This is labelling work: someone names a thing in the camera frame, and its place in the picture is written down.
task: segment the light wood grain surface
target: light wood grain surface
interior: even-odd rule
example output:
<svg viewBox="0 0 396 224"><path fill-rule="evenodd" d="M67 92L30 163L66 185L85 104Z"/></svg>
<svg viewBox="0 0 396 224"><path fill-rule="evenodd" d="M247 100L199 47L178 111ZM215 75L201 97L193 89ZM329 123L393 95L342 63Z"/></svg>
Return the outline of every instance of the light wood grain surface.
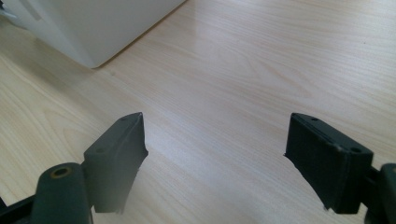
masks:
<svg viewBox="0 0 396 224"><path fill-rule="evenodd" d="M396 1L189 0L97 69L0 19L0 196L142 111L149 156L104 223L362 223L283 154L291 112L395 162Z"/></svg>

